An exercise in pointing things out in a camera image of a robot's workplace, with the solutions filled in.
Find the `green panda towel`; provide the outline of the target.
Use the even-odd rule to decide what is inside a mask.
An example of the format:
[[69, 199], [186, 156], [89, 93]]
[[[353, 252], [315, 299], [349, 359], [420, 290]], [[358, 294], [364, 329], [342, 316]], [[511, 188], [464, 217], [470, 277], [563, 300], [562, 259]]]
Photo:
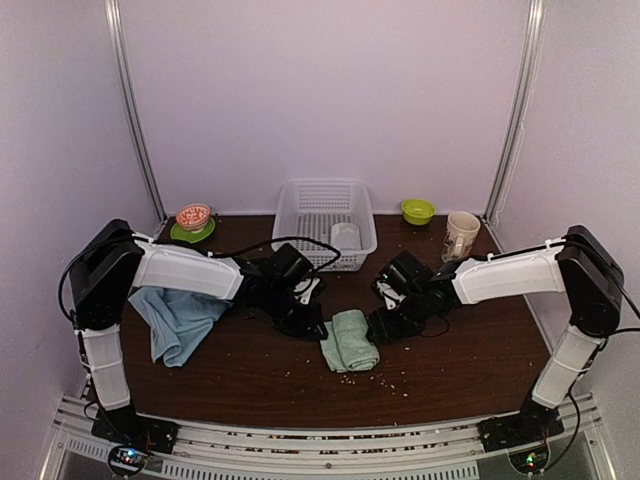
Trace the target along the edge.
[[368, 324], [362, 311], [339, 312], [324, 326], [327, 338], [320, 341], [320, 347], [332, 372], [370, 371], [379, 363], [380, 354], [367, 338]]

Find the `white plastic basket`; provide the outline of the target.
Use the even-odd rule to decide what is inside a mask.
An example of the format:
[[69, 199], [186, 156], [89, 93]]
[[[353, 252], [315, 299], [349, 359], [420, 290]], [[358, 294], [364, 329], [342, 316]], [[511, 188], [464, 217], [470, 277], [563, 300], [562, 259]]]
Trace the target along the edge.
[[[356, 224], [361, 249], [340, 251], [330, 244], [331, 227]], [[283, 185], [272, 230], [323, 272], [356, 272], [378, 246], [369, 192], [365, 184], [345, 180], [291, 181]]]

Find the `light blue towel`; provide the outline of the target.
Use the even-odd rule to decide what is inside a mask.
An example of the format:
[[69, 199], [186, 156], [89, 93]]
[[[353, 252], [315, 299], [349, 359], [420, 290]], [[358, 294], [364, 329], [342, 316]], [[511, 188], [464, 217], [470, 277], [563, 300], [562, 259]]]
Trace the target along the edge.
[[150, 329], [154, 363], [178, 368], [192, 356], [233, 303], [178, 289], [142, 287], [129, 303]]

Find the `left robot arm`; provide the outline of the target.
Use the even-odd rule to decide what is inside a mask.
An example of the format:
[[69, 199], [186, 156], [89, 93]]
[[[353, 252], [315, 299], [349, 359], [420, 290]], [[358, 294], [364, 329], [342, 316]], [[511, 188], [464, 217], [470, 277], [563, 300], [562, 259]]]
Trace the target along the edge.
[[311, 341], [328, 333], [317, 300], [325, 286], [317, 267], [298, 249], [296, 236], [272, 239], [275, 252], [248, 260], [247, 248], [203, 251], [183, 241], [154, 240], [114, 219], [68, 264], [72, 310], [63, 314], [79, 340], [106, 429], [123, 444], [137, 442], [144, 424], [126, 380], [120, 344], [121, 315], [132, 289], [161, 287], [255, 307], [280, 333]]

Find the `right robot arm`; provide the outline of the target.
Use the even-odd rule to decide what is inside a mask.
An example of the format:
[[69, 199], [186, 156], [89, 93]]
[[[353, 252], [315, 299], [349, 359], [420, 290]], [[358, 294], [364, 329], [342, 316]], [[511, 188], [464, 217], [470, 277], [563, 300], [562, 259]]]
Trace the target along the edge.
[[427, 321], [486, 300], [555, 292], [571, 315], [553, 354], [513, 419], [519, 440], [535, 440], [620, 324], [625, 297], [621, 267], [589, 229], [575, 225], [557, 239], [483, 258], [447, 262], [438, 271], [403, 251], [374, 280], [385, 305], [368, 315], [374, 344], [420, 335]]

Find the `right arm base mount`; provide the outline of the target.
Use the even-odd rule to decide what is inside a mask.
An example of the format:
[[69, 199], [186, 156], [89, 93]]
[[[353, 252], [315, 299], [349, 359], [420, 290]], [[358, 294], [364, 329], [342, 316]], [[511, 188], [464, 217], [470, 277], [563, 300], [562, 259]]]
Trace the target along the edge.
[[565, 431], [561, 420], [548, 421], [521, 413], [492, 417], [477, 425], [485, 453], [505, 451], [521, 474], [542, 473], [551, 462], [549, 440]]

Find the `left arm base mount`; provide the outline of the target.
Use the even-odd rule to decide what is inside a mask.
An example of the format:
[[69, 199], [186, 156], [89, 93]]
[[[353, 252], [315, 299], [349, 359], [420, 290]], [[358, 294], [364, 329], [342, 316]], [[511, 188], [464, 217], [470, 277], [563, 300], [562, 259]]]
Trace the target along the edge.
[[171, 454], [178, 430], [174, 422], [142, 417], [141, 431], [124, 435], [117, 433], [105, 419], [96, 419], [91, 434], [113, 443], [107, 454], [109, 469], [118, 476], [131, 477], [141, 473], [155, 453]]

